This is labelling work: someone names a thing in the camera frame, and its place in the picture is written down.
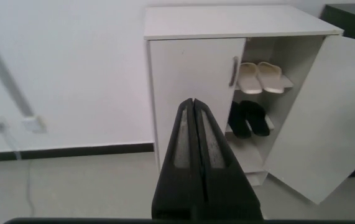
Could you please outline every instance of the white slipper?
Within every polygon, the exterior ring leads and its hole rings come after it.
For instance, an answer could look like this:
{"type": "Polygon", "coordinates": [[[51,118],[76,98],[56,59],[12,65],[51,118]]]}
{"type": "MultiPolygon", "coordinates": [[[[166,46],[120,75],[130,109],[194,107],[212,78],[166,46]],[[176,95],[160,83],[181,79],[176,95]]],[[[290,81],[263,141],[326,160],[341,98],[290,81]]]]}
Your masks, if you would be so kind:
{"type": "Polygon", "coordinates": [[[242,63],[239,67],[238,86],[246,94],[259,94],[263,91],[258,79],[259,73],[256,64],[242,63]]]}
{"type": "Polygon", "coordinates": [[[259,74],[257,78],[263,89],[270,93],[283,93],[284,86],[281,82],[282,70],[276,65],[267,62],[261,62],[257,65],[259,74]]]}

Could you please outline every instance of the cabinet door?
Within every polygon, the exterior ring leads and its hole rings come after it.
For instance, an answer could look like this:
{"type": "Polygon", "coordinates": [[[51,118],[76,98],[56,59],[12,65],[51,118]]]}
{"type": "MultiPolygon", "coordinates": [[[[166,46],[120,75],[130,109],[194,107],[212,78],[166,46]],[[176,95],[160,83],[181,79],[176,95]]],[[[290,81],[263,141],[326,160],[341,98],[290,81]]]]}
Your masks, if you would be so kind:
{"type": "Polygon", "coordinates": [[[245,39],[150,41],[159,167],[164,161],[177,108],[184,100],[197,98],[206,103],[221,130],[226,129],[244,44],[245,39]]]}
{"type": "Polygon", "coordinates": [[[265,168],[315,203],[355,170],[354,39],[325,39],[265,168]]]}

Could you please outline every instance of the shoe cabinet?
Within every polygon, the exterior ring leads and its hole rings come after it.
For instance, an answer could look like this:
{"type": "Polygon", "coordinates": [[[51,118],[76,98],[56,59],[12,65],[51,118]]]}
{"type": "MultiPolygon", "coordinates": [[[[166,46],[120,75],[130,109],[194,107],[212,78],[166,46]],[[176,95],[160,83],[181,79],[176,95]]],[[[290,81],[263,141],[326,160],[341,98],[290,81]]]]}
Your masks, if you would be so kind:
{"type": "Polygon", "coordinates": [[[149,7],[145,46],[162,166],[179,104],[206,103],[252,185],[268,174],[315,203],[355,169],[355,40],[291,6],[149,7]],[[243,62],[282,69],[282,94],[243,93],[243,62]],[[267,112],[267,137],[236,139],[232,101],[267,112]]]}

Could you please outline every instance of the door handle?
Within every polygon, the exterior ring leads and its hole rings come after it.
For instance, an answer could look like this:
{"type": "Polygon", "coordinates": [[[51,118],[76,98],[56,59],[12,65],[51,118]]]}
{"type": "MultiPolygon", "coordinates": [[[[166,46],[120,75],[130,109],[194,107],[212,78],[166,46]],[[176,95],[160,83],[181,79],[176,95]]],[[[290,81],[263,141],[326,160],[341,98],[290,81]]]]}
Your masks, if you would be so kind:
{"type": "Polygon", "coordinates": [[[235,77],[237,76],[237,69],[238,69],[238,56],[233,57],[234,67],[233,67],[233,74],[231,75],[231,80],[229,81],[228,86],[232,87],[234,85],[235,77]]]}

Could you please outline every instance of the floor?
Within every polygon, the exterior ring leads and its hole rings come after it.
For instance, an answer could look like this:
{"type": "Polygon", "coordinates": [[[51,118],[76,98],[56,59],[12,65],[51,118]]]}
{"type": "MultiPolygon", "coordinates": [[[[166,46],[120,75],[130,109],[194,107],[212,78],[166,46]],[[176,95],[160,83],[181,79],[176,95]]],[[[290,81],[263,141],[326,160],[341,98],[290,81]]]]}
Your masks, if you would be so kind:
{"type": "MultiPolygon", "coordinates": [[[[0,223],[15,217],[150,218],[154,153],[0,162],[0,223]]],[[[355,219],[355,178],[314,205],[275,178],[255,187],[269,219],[355,219]]]]}

